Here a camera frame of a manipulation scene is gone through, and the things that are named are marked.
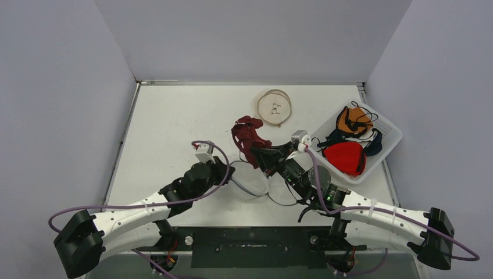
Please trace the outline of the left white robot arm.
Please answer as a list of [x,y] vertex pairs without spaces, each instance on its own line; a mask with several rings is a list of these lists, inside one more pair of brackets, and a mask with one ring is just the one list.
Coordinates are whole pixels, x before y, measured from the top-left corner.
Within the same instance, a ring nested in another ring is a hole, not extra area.
[[174,235],[167,219],[227,184],[234,172],[215,156],[192,165],[182,177],[133,204],[105,206],[105,212],[99,213],[76,208],[53,242],[67,277],[83,276],[99,262],[132,249],[169,249]]

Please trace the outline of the blue-trim mesh laundry bag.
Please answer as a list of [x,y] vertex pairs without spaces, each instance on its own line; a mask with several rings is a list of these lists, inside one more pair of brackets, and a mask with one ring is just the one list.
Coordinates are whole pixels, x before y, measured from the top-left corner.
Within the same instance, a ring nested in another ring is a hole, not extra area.
[[227,189],[236,200],[247,203],[271,201],[286,207],[296,205],[297,196],[280,175],[268,177],[241,160],[235,160],[231,165],[235,172]]

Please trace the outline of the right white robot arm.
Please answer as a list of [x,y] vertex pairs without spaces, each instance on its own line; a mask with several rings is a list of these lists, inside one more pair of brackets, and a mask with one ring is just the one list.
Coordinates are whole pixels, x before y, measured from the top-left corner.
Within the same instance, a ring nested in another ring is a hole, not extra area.
[[407,210],[336,185],[328,169],[300,143],[252,147],[251,154],[267,176],[284,179],[307,211],[334,219],[328,240],[335,249],[380,246],[413,255],[435,269],[451,269],[455,229],[445,211]]

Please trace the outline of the maroon satin bra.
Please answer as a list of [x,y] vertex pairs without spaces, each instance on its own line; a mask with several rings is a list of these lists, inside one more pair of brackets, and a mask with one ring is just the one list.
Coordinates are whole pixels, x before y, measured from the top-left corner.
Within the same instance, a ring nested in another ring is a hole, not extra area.
[[231,135],[236,147],[245,155],[246,161],[250,163],[254,169],[259,167],[254,155],[251,153],[251,148],[269,148],[272,142],[261,138],[257,134],[257,129],[263,127],[261,119],[250,116],[239,118],[231,129]]

